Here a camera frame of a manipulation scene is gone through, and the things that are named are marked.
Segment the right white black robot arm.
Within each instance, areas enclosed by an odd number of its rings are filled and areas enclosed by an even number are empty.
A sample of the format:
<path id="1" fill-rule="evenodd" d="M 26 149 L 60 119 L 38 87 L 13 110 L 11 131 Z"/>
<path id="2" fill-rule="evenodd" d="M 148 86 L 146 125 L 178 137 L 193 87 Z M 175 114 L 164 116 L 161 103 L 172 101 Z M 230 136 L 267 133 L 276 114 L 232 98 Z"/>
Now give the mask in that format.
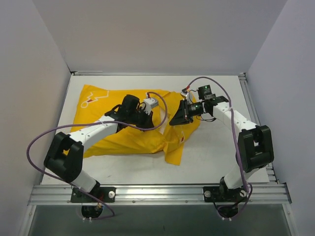
<path id="1" fill-rule="evenodd" d="M 274 161 L 271 130 L 260 126 L 234 110 L 226 96 L 216 96 L 209 85 L 197 90 L 198 102 L 193 102 L 187 88 L 183 89 L 179 108 L 169 124 L 186 125 L 194 117 L 209 114 L 213 120 L 219 120 L 228 127 L 236 146 L 236 165 L 220 180 L 219 197 L 230 201 L 236 195 L 236 189 L 245 187 L 248 179 L 259 169 Z"/>

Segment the yellow pillowcase with print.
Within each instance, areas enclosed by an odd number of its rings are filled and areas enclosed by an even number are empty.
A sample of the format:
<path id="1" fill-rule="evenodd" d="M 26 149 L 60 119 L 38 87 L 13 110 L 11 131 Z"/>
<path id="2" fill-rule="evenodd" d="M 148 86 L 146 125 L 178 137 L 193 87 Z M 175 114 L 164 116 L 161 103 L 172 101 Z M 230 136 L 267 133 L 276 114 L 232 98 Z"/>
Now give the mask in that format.
<path id="1" fill-rule="evenodd" d="M 114 106 L 121 104 L 127 94 L 140 100 L 145 99 L 146 90 L 106 90 L 92 85 L 84 85 L 76 108 L 74 124 L 97 121 Z M 178 92 L 154 90 L 152 96 L 159 105 L 153 109 L 153 124 L 158 126 L 163 119 L 163 112 L 172 119 L 178 110 L 182 96 Z M 178 126 L 169 125 L 165 121 L 162 127 L 152 131 L 140 131 L 127 127 L 117 134 L 110 135 L 97 142 L 84 152 L 83 157 L 114 155 L 114 154 L 151 154 L 164 152 L 168 164 L 180 165 L 184 143 L 200 126 L 199 120 Z"/>

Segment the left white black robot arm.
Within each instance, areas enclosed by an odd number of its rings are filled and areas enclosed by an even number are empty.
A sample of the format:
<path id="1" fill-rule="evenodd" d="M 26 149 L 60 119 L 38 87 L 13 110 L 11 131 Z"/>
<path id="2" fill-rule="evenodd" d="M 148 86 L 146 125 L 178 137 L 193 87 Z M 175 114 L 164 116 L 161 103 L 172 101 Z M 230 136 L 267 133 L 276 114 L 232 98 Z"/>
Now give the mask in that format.
<path id="1" fill-rule="evenodd" d="M 83 171 L 83 155 L 91 146 L 105 137 L 116 134 L 129 124 L 142 129 L 153 128 L 153 111 L 158 105 L 155 98 L 142 102 L 138 97 L 126 95 L 121 104 L 106 112 L 93 125 L 65 134 L 59 132 L 53 138 L 44 166 L 57 177 L 82 189 L 82 197 L 88 202 L 99 198 L 99 183 Z"/>

